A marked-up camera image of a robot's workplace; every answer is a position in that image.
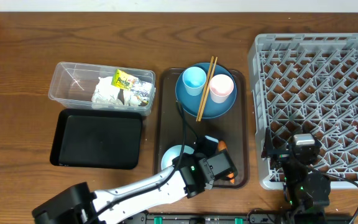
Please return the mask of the white tissue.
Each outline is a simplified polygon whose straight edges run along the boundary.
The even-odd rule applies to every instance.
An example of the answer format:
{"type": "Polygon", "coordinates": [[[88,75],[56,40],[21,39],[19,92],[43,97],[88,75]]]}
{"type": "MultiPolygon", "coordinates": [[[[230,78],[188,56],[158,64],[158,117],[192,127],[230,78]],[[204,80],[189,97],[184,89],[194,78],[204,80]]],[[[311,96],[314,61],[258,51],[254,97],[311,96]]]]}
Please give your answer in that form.
{"type": "Polygon", "coordinates": [[[112,77],[99,78],[91,101],[118,106],[140,106],[142,101],[129,90],[111,84],[112,77]]]}

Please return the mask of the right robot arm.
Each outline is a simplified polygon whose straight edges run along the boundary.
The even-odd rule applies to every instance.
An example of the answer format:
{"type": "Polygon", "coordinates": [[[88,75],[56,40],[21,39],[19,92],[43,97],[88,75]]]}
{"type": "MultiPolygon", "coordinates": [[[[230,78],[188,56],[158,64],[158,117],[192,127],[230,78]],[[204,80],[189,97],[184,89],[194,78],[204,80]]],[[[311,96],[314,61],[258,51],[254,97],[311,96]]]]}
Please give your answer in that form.
{"type": "Polygon", "coordinates": [[[323,174],[312,172],[321,143],[310,133],[292,135],[286,145],[273,145],[270,128],[265,129],[261,158],[284,173],[283,191],[291,209],[275,218],[275,223],[326,223],[324,208],[329,205],[331,181],[323,174]]]}

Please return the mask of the green yellow snack wrapper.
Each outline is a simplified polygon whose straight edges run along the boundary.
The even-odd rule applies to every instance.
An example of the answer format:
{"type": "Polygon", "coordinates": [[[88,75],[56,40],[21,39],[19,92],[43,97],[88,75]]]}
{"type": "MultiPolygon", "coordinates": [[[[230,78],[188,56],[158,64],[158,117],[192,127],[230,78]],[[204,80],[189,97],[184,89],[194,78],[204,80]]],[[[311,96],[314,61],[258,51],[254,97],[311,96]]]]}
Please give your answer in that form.
{"type": "Polygon", "coordinates": [[[127,106],[141,106],[149,103],[152,89],[152,84],[149,82],[117,69],[111,85],[123,90],[124,104],[127,106]]]}

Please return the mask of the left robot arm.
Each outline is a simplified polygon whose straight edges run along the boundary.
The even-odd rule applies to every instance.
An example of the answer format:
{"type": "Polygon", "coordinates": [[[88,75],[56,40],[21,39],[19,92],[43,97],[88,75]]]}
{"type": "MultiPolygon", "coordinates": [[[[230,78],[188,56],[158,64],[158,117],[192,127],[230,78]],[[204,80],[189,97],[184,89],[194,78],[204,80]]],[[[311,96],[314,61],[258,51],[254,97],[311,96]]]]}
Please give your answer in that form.
{"type": "Polygon", "coordinates": [[[116,189],[90,191],[86,182],[72,185],[32,211],[36,223],[119,223],[143,210],[191,198],[211,189],[217,173],[218,140],[199,138],[192,154],[180,147],[172,164],[158,174],[116,189]]]}

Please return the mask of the light blue rice bowl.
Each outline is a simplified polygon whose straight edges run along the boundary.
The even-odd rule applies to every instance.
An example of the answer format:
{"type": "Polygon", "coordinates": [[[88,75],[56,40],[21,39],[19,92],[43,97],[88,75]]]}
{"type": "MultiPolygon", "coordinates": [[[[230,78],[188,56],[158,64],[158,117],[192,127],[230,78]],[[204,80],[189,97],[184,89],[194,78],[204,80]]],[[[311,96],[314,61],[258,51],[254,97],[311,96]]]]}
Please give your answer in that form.
{"type": "MultiPolygon", "coordinates": [[[[182,147],[182,145],[172,146],[164,153],[164,155],[162,157],[161,164],[160,164],[161,170],[164,170],[167,167],[171,166],[173,164],[173,160],[175,158],[177,158],[178,156],[180,156],[181,147],[182,147]]],[[[185,145],[183,153],[193,154],[194,149],[190,146],[185,145]]]]}

